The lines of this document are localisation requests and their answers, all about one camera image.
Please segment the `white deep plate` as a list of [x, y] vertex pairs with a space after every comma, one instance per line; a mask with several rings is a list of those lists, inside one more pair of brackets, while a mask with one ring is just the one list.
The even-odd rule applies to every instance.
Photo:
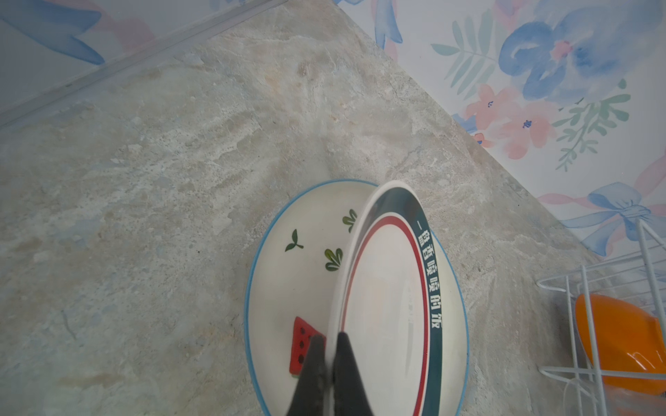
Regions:
[[374, 190], [352, 232], [333, 328], [349, 338], [375, 415], [441, 412], [441, 259], [415, 192], [397, 180]]

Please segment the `white plate strawberry pattern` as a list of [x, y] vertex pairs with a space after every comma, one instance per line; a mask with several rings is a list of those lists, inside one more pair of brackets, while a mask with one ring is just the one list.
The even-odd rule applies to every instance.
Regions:
[[[247, 286], [245, 337], [251, 379], [265, 414], [287, 413], [312, 336], [323, 336], [327, 355], [335, 354], [339, 333], [333, 321], [345, 259], [354, 226], [378, 187], [362, 180], [315, 185], [279, 212], [259, 245]], [[445, 301], [438, 415], [457, 415], [467, 388], [468, 318], [458, 279], [439, 244]]]

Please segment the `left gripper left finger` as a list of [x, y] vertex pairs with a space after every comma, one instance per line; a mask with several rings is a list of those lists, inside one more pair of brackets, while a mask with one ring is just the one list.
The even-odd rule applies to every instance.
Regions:
[[287, 416], [322, 416], [326, 388], [325, 341], [315, 335], [305, 355], [304, 365]]

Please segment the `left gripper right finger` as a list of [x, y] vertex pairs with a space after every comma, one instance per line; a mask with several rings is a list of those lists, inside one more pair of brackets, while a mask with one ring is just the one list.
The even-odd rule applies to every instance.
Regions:
[[336, 416], [372, 416], [357, 361], [345, 332], [338, 334], [333, 362], [333, 409]]

